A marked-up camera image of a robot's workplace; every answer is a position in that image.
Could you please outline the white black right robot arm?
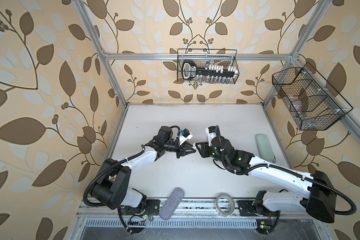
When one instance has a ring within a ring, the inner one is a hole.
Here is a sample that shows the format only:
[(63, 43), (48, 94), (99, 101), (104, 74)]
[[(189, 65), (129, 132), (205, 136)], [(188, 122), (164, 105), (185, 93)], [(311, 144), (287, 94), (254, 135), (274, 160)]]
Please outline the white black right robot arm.
[(202, 158), (221, 162), (222, 169), (234, 175), (265, 179), (286, 189), (280, 193), (259, 191), (253, 205), (262, 211), (306, 212), (324, 223), (333, 223), (336, 215), (349, 216), (357, 211), (356, 204), (336, 190), (323, 172), (310, 174), (272, 164), (252, 153), (234, 149), (224, 138), (196, 143), (194, 148)]

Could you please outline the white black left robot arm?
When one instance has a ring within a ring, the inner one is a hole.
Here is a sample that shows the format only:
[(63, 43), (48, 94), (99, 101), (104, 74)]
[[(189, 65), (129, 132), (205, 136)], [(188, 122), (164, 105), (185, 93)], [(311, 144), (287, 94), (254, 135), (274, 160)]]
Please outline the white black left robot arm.
[(175, 153), (178, 159), (195, 153), (193, 145), (188, 142), (191, 138), (188, 129), (162, 126), (137, 154), (118, 161), (106, 159), (84, 191), (84, 204), (89, 207), (106, 206), (111, 210), (125, 206), (143, 208), (146, 196), (129, 187), (131, 177), (167, 152)]

